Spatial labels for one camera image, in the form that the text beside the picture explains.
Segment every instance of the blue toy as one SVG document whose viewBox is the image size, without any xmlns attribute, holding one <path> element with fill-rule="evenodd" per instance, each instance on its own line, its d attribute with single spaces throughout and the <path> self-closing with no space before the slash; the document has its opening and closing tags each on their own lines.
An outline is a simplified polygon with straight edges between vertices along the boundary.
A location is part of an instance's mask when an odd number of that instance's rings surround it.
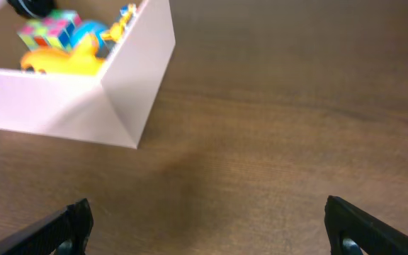
<svg viewBox="0 0 408 255">
<path fill-rule="evenodd" d="M 93 33 L 96 35 L 97 40 L 98 40 L 98 53 L 97 55 L 100 55 L 99 53 L 103 50 L 105 50 L 105 42 L 103 41 L 102 37 L 100 34 L 102 32 L 105 32 L 108 30 L 108 27 L 101 22 L 98 21 L 84 21 L 78 28 L 75 28 L 74 32 L 72 33 L 72 36 L 70 38 L 70 45 L 72 47 L 75 47 L 75 45 L 79 44 L 79 41 L 87 34 L 87 33 Z"/>
</svg>

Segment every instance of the toy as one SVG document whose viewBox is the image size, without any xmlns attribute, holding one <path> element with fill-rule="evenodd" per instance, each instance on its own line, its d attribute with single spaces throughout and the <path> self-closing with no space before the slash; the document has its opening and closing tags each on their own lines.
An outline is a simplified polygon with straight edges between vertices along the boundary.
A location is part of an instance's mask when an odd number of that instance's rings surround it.
<svg viewBox="0 0 408 255">
<path fill-rule="evenodd" d="M 26 53 L 20 61 L 21 69 L 39 73 L 96 75 L 104 59 L 97 58 L 98 39 L 89 33 L 67 53 L 56 47 L 41 47 Z"/>
<path fill-rule="evenodd" d="M 15 12 L 25 18 L 44 18 L 56 8 L 54 0 L 7 0 Z"/>
<path fill-rule="evenodd" d="M 76 11 L 53 10 L 44 19 L 29 20 L 18 35 L 30 50 L 43 46 L 71 50 L 70 35 L 79 24 L 81 19 Z"/>
<path fill-rule="evenodd" d="M 103 41 L 100 34 L 107 30 L 108 26 L 98 21 L 84 21 L 79 27 L 75 28 L 75 31 L 72 33 L 72 36 L 70 38 L 70 45 L 72 46 L 72 48 L 75 47 L 75 45 L 78 45 L 79 41 L 87 33 L 93 33 L 94 35 L 96 35 L 98 44 L 100 45 L 98 51 L 101 51 L 105 46 L 105 42 Z"/>
<path fill-rule="evenodd" d="M 118 22 L 115 22 L 110 30 L 101 34 L 101 37 L 104 40 L 112 40 L 115 42 L 119 42 L 122 38 L 125 29 L 128 27 L 130 21 L 136 16 L 136 4 L 128 4 L 124 6 L 120 10 L 121 17 L 119 18 Z"/>
</svg>

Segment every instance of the black object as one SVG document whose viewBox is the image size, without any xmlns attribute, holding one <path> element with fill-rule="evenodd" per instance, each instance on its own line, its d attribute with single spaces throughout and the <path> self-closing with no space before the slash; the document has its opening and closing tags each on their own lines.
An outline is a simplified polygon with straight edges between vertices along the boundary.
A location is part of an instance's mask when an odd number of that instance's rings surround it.
<svg viewBox="0 0 408 255">
<path fill-rule="evenodd" d="M 25 18 L 44 18 L 56 8 L 54 0 L 7 0 Z"/>
<path fill-rule="evenodd" d="M 325 227 L 331 255 L 408 255 L 408 236 L 342 198 L 329 196 Z M 94 220 L 87 199 L 0 241 L 0 255 L 84 255 Z"/>
<path fill-rule="evenodd" d="M 329 196 L 325 227 L 331 255 L 408 255 L 408 236 L 358 209 L 344 199 Z"/>
<path fill-rule="evenodd" d="M 87 199 L 0 241 L 0 255 L 84 255 L 94 220 Z"/>
</svg>

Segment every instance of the brown table surface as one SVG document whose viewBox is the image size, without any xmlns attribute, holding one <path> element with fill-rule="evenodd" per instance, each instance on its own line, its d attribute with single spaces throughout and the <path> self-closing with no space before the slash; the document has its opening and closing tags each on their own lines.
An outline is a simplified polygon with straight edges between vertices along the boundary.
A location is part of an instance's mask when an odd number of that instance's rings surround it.
<svg viewBox="0 0 408 255">
<path fill-rule="evenodd" d="M 408 234 L 408 1 L 171 10 L 138 150 L 0 131 L 0 239 L 83 197 L 89 254 L 329 254 L 330 194 Z"/>
</svg>

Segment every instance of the open box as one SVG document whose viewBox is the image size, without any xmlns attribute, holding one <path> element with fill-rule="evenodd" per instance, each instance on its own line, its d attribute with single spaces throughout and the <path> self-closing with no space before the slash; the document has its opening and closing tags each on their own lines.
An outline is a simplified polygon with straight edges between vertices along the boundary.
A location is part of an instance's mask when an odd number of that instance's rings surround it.
<svg viewBox="0 0 408 255">
<path fill-rule="evenodd" d="M 132 0 L 57 0 L 111 25 Z M 26 19 L 0 1 L 0 130 L 136 148 L 176 43 L 169 0 L 135 2 L 137 18 L 92 76 L 19 70 Z"/>
</svg>

